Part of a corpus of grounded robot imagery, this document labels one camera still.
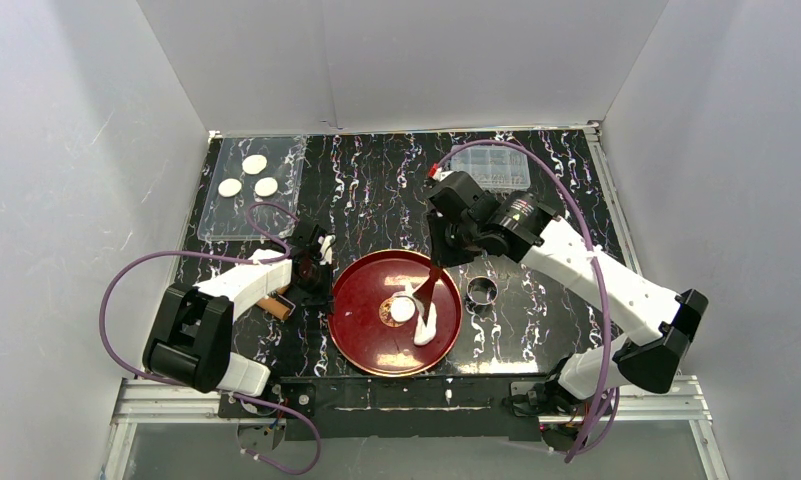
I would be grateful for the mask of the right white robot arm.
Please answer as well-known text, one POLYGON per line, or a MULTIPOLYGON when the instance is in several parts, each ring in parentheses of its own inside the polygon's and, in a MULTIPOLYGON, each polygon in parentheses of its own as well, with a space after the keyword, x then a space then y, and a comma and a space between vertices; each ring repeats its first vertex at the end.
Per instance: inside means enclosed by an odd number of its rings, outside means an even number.
POLYGON ((580 233, 526 191, 499 200, 468 173, 442 170, 426 186, 433 264, 450 268, 488 254, 550 277, 608 313, 621 329, 612 343, 607 387, 670 391, 708 306, 702 293, 676 293, 599 247, 587 248, 580 233))

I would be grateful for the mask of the wooden rolling pin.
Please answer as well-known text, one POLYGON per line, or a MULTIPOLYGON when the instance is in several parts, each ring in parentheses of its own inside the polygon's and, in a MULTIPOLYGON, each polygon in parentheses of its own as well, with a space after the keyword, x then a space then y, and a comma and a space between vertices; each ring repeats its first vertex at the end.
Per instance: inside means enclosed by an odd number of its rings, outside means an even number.
POLYGON ((296 309, 296 304, 288 299, 285 294, 289 286, 272 291, 266 297, 256 303, 256 306, 272 317, 286 321, 296 309))

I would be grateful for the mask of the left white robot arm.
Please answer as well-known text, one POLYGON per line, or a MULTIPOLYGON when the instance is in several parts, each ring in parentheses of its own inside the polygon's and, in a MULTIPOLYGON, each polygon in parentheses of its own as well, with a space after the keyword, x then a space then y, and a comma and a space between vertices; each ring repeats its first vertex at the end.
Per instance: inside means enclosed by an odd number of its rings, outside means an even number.
POLYGON ((153 322, 143 366, 202 393, 260 396, 271 371, 232 351, 233 323, 257 306, 279 319, 330 306, 334 242, 326 229, 303 221, 293 231, 287 256, 258 249, 247 263, 210 280, 170 285, 153 322))

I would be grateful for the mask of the clear plastic tray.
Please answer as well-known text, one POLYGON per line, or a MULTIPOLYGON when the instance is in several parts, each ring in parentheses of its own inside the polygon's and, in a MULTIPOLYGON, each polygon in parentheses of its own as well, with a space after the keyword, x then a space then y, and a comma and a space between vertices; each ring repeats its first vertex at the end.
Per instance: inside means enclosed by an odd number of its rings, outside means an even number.
POLYGON ((224 137, 211 179, 202 214, 197 225, 197 236, 202 241, 261 240, 262 231, 279 238, 290 234, 296 212, 305 163, 307 138, 298 136, 277 137, 224 137), (258 175, 246 175, 242 161, 249 155, 265 155, 267 167, 258 175), (263 177, 273 177, 278 191, 269 198, 254 193, 255 183, 263 177), (232 198, 223 198, 217 192, 221 181, 236 178, 242 190, 232 198))

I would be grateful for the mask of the metal ring cutter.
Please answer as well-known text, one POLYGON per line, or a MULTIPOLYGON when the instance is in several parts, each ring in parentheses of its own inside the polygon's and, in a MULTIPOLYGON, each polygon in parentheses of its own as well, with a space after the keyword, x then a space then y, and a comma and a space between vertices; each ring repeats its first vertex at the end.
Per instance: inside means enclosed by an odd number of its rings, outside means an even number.
POLYGON ((498 293, 498 286, 491 278, 478 276, 468 281, 465 297, 474 306, 488 307, 494 304, 498 293))

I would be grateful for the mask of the cut round dough wrapper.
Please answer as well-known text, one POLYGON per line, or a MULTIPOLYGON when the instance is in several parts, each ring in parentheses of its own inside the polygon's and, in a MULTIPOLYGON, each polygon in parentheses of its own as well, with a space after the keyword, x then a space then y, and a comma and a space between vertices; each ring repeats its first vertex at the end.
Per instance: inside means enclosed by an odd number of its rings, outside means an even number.
POLYGON ((412 297, 395 296, 391 299, 389 315, 392 322, 404 324, 417 314, 417 306, 412 297))

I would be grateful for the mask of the round red tray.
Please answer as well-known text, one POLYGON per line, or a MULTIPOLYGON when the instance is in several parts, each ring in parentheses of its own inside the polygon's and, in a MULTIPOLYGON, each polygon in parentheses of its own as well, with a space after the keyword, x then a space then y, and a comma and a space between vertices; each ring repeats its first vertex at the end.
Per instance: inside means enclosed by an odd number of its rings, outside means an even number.
POLYGON ((347 267, 332 289, 330 336, 359 369, 380 376, 414 375, 434 367, 455 345, 464 308, 450 275, 434 284, 425 308, 413 294, 430 259, 408 250, 368 254, 347 267))

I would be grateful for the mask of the white dough piece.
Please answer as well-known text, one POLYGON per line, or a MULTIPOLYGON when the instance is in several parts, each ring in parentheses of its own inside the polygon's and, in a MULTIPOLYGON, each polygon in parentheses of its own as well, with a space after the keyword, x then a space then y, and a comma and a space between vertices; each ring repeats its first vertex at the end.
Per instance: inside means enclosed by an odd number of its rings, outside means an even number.
POLYGON ((389 307, 390 319, 397 324, 415 321, 413 343, 422 347, 429 344, 436 335, 437 310, 431 298, 418 292, 417 287, 404 282, 401 290, 392 294, 389 307))

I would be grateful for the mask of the scraper knife orange handle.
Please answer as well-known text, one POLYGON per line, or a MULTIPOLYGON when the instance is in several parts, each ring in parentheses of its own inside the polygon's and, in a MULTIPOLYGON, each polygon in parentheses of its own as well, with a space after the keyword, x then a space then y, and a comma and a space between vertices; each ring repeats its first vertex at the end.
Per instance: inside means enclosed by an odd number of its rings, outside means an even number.
POLYGON ((443 269, 437 265, 431 265, 427 279, 417 287, 412 293, 417 306, 417 325, 415 334, 434 334, 437 328, 438 312, 434 306, 435 287, 441 278, 443 269))

